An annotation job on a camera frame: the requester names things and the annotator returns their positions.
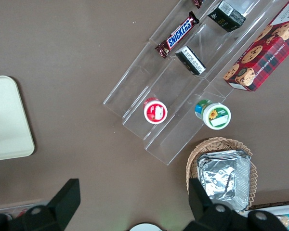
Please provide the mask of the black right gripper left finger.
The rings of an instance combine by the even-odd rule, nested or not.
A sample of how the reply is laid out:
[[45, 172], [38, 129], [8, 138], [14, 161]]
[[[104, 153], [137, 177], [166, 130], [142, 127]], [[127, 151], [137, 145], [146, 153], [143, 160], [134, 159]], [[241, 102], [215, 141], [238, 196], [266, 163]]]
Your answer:
[[47, 205], [30, 208], [16, 220], [18, 231], [63, 231], [80, 205], [79, 179], [69, 179]]

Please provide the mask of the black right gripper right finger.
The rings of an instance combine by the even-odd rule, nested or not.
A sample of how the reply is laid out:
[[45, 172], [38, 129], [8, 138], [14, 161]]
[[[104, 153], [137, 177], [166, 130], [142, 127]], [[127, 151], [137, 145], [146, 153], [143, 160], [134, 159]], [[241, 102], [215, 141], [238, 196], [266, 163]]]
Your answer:
[[229, 207], [214, 204], [198, 179], [189, 180], [189, 205], [194, 216], [186, 231], [240, 231], [241, 219]]

